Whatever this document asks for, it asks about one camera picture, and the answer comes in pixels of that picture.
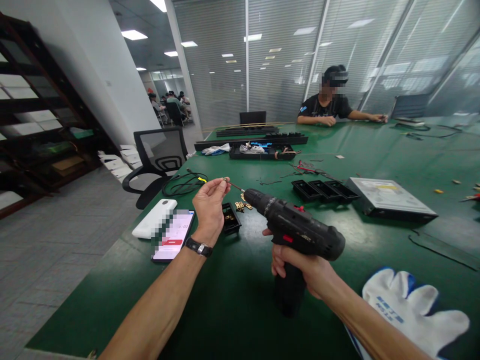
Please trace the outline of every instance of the chair backrest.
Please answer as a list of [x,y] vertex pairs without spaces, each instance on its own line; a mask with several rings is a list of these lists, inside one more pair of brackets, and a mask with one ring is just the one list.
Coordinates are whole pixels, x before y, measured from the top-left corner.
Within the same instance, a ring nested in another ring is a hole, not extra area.
[[168,115],[170,119],[175,123],[177,126],[183,126],[182,123],[182,113],[180,112],[179,107],[174,102],[166,102],[165,103],[166,110],[168,111]]
[[265,124],[267,122],[266,111],[249,111],[240,113],[240,125]]
[[390,118],[423,118],[430,95],[400,95],[395,97]]
[[135,131],[133,137],[146,173],[167,176],[167,172],[180,169],[187,161],[184,133],[179,126]]

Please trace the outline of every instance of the hand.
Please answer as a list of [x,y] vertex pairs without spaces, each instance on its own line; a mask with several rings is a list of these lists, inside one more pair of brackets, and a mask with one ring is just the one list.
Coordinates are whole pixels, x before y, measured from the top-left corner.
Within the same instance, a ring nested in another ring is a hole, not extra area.
[[368,120],[377,122],[377,123],[388,123],[389,122],[389,117],[384,114],[374,114],[370,115],[368,117]]
[[222,202],[231,187],[230,183],[219,177],[198,190],[192,201],[198,217],[198,227],[191,236],[195,241],[211,248],[215,245],[225,221]]
[[318,118],[318,122],[323,125],[332,127],[337,123],[337,120],[333,116],[322,116]]
[[[269,229],[262,231],[264,236],[272,235]],[[340,281],[339,276],[330,262],[315,255],[303,255],[288,246],[273,245],[271,249],[272,262],[271,273],[274,276],[284,278],[285,263],[290,263],[301,270],[306,282],[306,288],[317,299],[328,296],[335,289],[336,283]]]

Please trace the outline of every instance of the black hair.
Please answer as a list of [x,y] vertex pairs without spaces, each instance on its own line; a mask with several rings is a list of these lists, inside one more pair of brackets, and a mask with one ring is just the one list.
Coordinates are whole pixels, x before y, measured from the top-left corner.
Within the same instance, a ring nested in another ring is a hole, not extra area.
[[321,77],[321,84],[325,85],[328,80],[330,80],[330,74],[339,73],[342,71],[347,71],[347,68],[344,65],[333,65],[330,66]]

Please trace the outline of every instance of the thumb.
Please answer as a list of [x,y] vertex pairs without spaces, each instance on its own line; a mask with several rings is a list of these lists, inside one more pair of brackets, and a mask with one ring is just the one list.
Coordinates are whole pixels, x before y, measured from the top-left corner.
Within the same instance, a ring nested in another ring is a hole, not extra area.
[[214,200],[221,201],[224,194],[225,190],[227,189],[227,182],[225,180],[222,180],[216,187],[215,192],[211,196]]
[[273,252],[283,261],[292,264],[294,267],[300,269],[302,272],[305,272],[309,266],[309,257],[299,253],[291,247],[273,245]]

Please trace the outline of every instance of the black t-shirt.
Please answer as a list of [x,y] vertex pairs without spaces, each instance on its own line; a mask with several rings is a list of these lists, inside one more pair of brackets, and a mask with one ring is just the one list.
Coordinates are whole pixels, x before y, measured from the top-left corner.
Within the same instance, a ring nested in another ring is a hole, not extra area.
[[323,107],[319,102],[319,94],[313,95],[305,100],[301,104],[300,111],[298,112],[299,116],[308,116],[308,117],[336,117],[337,115],[341,118],[347,118],[352,112],[352,108],[349,105],[349,100],[345,95],[334,95],[330,103]]

